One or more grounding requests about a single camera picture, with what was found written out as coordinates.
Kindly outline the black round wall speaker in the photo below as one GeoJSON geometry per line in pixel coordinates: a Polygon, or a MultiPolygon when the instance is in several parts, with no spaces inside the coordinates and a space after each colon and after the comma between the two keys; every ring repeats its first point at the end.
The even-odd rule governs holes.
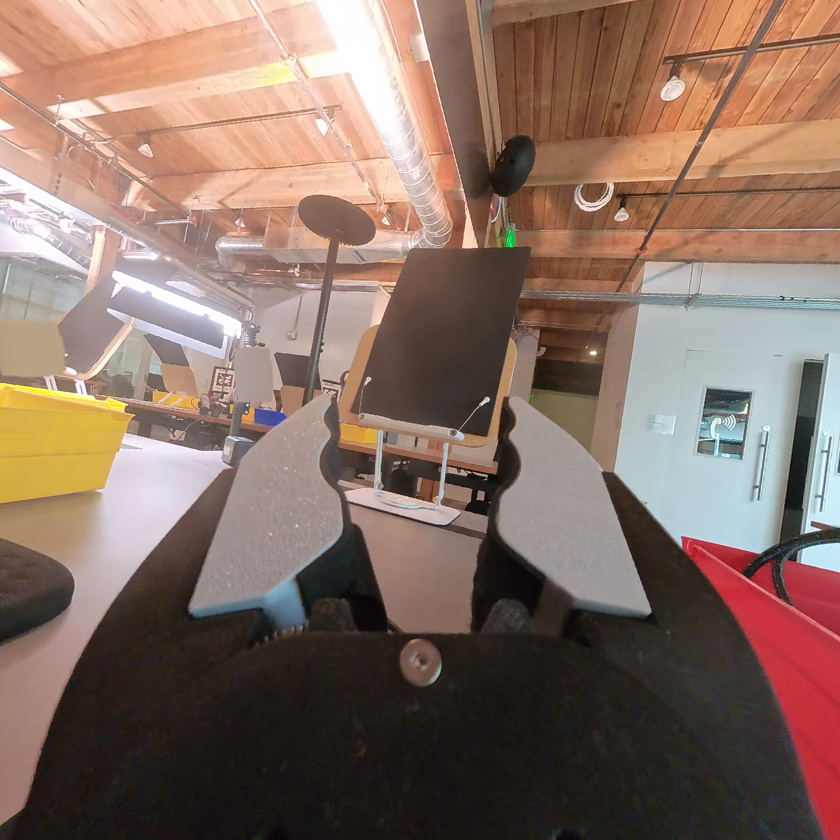
{"type": "Polygon", "coordinates": [[[527,134],[518,134],[506,141],[490,172],[492,192],[510,197],[526,184],[536,161],[536,145],[527,134]]]}

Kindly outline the silver ventilation duct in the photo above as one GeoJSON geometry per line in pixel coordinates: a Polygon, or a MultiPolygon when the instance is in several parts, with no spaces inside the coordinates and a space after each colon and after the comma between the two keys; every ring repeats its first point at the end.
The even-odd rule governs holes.
{"type": "MultiPolygon", "coordinates": [[[[350,164],[351,171],[361,181],[369,197],[373,198],[376,208],[380,212],[385,210],[385,199],[379,196],[368,177],[362,172],[360,164],[354,158],[350,141],[347,140],[335,123],[334,118],[329,116],[328,111],[322,105],[319,95],[312,87],[307,72],[303,69],[301,60],[290,52],[286,43],[279,36],[275,26],[268,20],[260,2],[250,1],[248,3],[275,43],[281,63],[292,71],[299,87],[305,93],[311,106],[315,109],[318,119],[323,122],[325,129],[332,135],[344,152],[344,156],[350,164]]],[[[381,239],[378,244],[374,240],[374,247],[386,252],[388,255],[393,255],[394,258],[402,258],[412,248],[445,247],[453,233],[454,220],[445,200],[445,191],[437,178],[432,156],[427,149],[427,144],[424,139],[424,133],[415,121],[410,92],[403,73],[403,62],[398,47],[398,38],[394,34],[385,6],[382,2],[380,3],[400,61],[405,92],[410,102],[413,122],[413,129],[410,135],[394,148],[394,154],[390,154],[389,150],[384,147],[391,159],[393,169],[404,188],[408,202],[416,213],[421,229],[413,234],[408,232],[400,233],[396,230],[380,231],[379,233],[384,235],[384,239],[381,239]]],[[[221,237],[216,242],[219,264],[225,268],[232,268],[236,257],[256,255],[258,252],[262,253],[263,250],[264,246],[257,244],[257,240],[252,240],[251,238],[221,237]]]]}

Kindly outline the black round-top pole stand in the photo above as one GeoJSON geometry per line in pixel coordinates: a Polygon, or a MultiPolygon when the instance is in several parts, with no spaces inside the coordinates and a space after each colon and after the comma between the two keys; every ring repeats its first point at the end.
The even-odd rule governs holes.
{"type": "Polygon", "coordinates": [[[375,224],[360,207],[336,196],[306,196],[299,204],[298,215],[308,230],[329,242],[303,389],[302,404],[305,406],[313,399],[317,389],[322,342],[340,246],[369,244],[375,236],[375,224]]]}

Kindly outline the black softbox light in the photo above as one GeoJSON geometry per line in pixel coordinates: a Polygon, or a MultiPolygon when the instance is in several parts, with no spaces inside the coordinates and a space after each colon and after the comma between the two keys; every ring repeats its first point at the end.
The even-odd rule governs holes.
{"type": "Polygon", "coordinates": [[[197,299],[179,295],[121,271],[112,273],[108,312],[136,329],[214,358],[228,355],[243,324],[197,299]]]}

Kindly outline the white metal stand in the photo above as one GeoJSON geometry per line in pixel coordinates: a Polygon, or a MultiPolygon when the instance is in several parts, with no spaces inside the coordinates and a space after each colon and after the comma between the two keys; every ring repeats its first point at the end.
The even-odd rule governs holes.
{"type": "Polygon", "coordinates": [[[386,491],[382,480],[382,460],[385,446],[385,430],[377,429],[374,458],[374,485],[349,490],[345,493],[347,501],[355,506],[386,512],[401,518],[421,522],[435,527],[447,527],[455,522],[461,511],[443,504],[446,475],[448,469],[450,437],[443,440],[440,481],[438,495],[433,501],[412,499],[386,491]]]}

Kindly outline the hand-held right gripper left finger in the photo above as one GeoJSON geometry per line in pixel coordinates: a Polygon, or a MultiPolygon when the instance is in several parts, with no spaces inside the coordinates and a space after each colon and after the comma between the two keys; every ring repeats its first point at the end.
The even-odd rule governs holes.
{"type": "Polygon", "coordinates": [[[348,521],[329,467],[335,401],[320,395],[241,459],[188,610],[205,618],[260,610],[274,628],[308,622],[300,573],[330,551],[348,521]]]}

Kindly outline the white door with window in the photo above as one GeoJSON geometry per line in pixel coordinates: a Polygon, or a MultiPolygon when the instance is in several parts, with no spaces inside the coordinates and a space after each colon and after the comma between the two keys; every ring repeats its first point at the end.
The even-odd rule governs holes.
{"type": "Polygon", "coordinates": [[[788,367],[779,354],[686,352],[668,490],[678,536],[755,552],[777,539],[788,367]]]}

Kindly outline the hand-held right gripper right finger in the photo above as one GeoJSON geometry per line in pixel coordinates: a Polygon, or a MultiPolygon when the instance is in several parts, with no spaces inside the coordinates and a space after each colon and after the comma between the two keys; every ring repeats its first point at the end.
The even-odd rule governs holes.
{"type": "Polygon", "coordinates": [[[499,545],[574,610],[651,616],[598,463],[520,397],[506,401],[502,419],[490,516],[499,545]]]}

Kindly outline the long ceiling light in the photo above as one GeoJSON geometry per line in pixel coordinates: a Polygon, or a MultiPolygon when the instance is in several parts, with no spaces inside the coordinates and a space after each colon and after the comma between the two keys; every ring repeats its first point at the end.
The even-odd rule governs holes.
{"type": "Polygon", "coordinates": [[[318,1],[318,9],[390,154],[413,129],[402,69],[382,4],[318,1]]]}

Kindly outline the red plastic bin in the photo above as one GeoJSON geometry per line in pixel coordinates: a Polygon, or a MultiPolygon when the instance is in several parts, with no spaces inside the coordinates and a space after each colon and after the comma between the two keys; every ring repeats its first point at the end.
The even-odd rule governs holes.
{"type": "Polygon", "coordinates": [[[839,838],[839,574],[803,563],[784,569],[792,605],[770,572],[742,571],[757,554],[683,537],[682,548],[740,623],[770,679],[826,838],[839,838]]]}

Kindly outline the black panel wooden board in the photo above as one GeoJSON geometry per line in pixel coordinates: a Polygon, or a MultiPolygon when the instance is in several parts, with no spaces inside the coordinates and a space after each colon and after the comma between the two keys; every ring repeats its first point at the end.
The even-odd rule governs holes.
{"type": "Polygon", "coordinates": [[[66,376],[87,381],[99,374],[130,335],[135,319],[109,311],[116,287],[113,278],[100,281],[59,321],[66,376]]]}
{"type": "Polygon", "coordinates": [[[360,340],[341,421],[472,448],[495,439],[530,251],[413,249],[381,322],[360,340]]]}

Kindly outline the black textured pad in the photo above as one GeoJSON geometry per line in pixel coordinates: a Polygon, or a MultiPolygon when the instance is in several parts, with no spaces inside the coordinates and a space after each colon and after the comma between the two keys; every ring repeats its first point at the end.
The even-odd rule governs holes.
{"type": "Polygon", "coordinates": [[[71,604],[75,588],[63,563],[1,539],[1,643],[58,617],[71,604]]]}

